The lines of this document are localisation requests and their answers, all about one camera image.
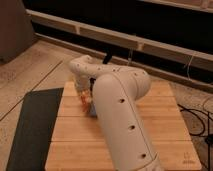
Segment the circular screw hole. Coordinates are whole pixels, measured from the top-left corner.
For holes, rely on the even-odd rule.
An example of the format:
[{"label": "circular screw hole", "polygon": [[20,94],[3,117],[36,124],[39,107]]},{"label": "circular screw hole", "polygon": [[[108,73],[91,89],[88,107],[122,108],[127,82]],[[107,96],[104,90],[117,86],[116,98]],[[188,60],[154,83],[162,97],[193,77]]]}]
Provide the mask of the circular screw hole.
[{"label": "circular screw hole", "polygon": [[146,154],[142,154],[141,158],[144,159],[146,157]]},{"label": "circular screw hole", "polygon": [[119,99],[118,101],[119,101],[119,103],[123,103],[123,102],[125,102],[125,100],[124,100],[124,99]]},{"label": "circular screw hole", "polygon": [[133,130],[133,129],[135,129],[135,125],[131,125],[130,127],[129,127],[129,130]]}]

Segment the floor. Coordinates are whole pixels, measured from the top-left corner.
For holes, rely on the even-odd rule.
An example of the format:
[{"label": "floor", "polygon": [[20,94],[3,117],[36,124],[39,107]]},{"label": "floor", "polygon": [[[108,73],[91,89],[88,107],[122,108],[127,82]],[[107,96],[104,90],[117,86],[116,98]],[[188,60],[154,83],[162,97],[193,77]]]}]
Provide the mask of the floor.
[{"label": "floor", "polygon": [[[66,81],[73,78],[68,68],[68,62],[81,55],[79,52],[39,41],[10,63],[0,64],[1,171],[6,168],[23,97],[26,92],[63,87]],[[153,80],[160,79],[154,76],[151,78]],[[170,85],[176,101],[187,108],[203,110],[203,102],[213,96],[174,82],[170,82]],[[213,99],[206,103],[205,108],[213,112]],[[200,123],[188,112],[183,112],[183,116],[190,132],[201,129]],[[206,123],[206,117],[201,114],[200,116]],[[207,145],[204,139],[202,137],[192,137],[192,139],[202,163],[207,165]]]}]

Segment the wooden table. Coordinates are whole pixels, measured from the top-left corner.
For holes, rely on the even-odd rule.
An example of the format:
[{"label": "wooden table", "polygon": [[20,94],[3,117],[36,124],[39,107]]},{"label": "wooden table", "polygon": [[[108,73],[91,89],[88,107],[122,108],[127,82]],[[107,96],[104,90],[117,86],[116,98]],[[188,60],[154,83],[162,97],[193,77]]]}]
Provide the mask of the wooden table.
[{"label": "wooden table", "polygon": [[[190,135],[167,82],[153,82],[136,102],[141,118],[165,170],[201,170]],[[113,171],[96,118],[82,111],[73,82],[61,99],[46,171]]]}]

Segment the black mat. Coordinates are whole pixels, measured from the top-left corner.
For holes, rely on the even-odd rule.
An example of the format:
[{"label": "black mat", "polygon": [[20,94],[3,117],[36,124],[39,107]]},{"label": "black mat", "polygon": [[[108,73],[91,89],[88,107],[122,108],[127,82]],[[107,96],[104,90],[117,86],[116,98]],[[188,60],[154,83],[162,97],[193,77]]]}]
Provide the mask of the black mat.
[{"label": "black mat", "polygon": [[43,171],[63,89],[24,97],[7,171]]}]

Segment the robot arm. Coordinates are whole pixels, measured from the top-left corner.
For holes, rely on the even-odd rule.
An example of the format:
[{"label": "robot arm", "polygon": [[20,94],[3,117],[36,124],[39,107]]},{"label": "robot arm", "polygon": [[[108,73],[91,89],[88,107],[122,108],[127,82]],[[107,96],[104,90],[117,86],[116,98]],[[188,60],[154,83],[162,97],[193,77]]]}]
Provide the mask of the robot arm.
[{"label": "robot arm", "polygon": [[149,90],[148,74],[133,67],[92,64],[88,55],[71,61],[70,69],[80,91],[89,88],[90,78],[97,78],[93,102],[115,170],[163,170],[134,103]]}]

